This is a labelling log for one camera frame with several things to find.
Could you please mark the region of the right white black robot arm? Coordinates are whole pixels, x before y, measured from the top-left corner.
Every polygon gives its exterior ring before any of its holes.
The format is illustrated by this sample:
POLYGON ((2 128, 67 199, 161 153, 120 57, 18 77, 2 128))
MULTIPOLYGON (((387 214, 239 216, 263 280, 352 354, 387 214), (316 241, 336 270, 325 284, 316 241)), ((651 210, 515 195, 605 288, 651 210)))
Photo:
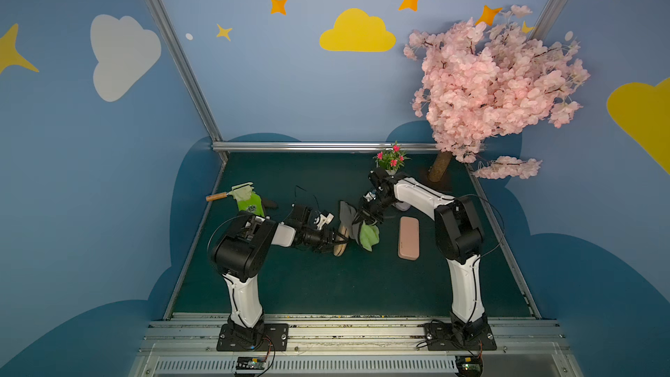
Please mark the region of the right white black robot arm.
POLYGON ((361 197, 352 224, 380 223, 386 209, 398 202, 433 220, 437 248, 448 261, 453 332, 465 340, 486 333, 488 318, 479 280, 483 227, 474 203, 469 197, 456 198, 433 190, 402 173, 391 176, 382 168, 372 170, 368 179, 373 189, 361 197))

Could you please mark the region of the pink eyeglass case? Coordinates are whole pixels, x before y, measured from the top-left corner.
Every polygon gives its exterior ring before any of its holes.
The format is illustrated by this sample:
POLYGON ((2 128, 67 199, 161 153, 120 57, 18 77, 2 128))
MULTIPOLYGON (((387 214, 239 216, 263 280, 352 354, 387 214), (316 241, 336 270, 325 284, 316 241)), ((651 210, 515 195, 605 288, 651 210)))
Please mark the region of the pink eyeglass case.
POLYGON ((403 216, 400 220, 398 256, 411 261, 420 256, 420 223, 414 217, 403 216))

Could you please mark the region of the beige cork eyeglass case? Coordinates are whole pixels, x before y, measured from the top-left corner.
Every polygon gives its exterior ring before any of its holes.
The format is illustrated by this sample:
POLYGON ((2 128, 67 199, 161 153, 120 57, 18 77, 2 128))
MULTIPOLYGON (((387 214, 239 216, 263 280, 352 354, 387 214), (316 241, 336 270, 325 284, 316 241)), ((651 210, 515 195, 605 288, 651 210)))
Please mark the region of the beige cork eyeglass case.
POLYGON ((335 257, 341 257, 344 254, 350 240, 350 235, 349 228, 341 223, 334 236, 333 255, 335 257))

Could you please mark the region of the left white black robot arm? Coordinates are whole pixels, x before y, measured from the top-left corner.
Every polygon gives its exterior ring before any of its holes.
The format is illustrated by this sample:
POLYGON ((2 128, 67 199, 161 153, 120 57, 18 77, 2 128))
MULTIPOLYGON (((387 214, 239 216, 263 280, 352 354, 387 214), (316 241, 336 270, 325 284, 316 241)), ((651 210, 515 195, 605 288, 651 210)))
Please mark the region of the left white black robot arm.
POLYGON ((347 234, 331 227, 330 212, 316 214, 294 204, 282 222, 242 210, 221 224, 208 244, 208 255, 226 281, 232 312, 226 328, 255 346, 265 336, 265 312, 260 303, 258 274, 272 246, 306 246, 316 252, 332 251, 348 243, 347 234))

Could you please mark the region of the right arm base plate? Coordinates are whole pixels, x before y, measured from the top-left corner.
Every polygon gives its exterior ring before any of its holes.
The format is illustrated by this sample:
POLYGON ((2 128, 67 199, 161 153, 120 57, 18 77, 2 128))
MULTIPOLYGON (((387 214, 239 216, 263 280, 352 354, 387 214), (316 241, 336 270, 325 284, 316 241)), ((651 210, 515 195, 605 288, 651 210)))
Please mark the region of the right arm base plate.
POLYGON ((422 325, 429 351, 495 351, 497 342, 488 323, 467 325, 432 320, 422 325))

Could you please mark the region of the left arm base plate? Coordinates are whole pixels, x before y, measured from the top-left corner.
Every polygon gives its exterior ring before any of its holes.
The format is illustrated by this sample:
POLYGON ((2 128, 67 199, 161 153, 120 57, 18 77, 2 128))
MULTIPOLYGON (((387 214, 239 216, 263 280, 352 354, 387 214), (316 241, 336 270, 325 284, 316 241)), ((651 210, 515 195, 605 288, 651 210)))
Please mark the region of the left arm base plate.
POLYGON ((232 321, 224 324, 216 343, 217 352, 285 352, 289 325, 284 323, 259 323, 253 328, 232 321))

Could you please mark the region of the grey green microfibre cloth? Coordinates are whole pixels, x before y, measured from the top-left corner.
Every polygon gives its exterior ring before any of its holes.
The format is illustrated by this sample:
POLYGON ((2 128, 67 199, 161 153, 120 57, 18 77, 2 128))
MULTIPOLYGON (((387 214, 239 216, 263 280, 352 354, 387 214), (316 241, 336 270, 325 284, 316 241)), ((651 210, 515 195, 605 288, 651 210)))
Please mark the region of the grey green microfibre cloth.
POLYGON ((380 242, 378 226, 375 223, 367 223, 351 204, 340 201, 338 218, 340 219, 338 234, 347 242, 356 242, 366 251, 372 251, 373 246, 380 242))

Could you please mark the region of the purple eyeglass case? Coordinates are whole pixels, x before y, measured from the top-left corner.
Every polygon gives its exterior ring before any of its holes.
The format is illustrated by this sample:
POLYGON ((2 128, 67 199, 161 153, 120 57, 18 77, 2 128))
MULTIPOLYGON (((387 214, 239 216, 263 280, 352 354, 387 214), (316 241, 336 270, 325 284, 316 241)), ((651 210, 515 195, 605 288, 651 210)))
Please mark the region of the purple eyeglass case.
POLYGON ((394 207, 396 207, 396 209, 398 209, 399 211, 405 212, 410 210, 412 208, 412 205, 409 204, 408 202, 396 202, 394 204, 394 207))

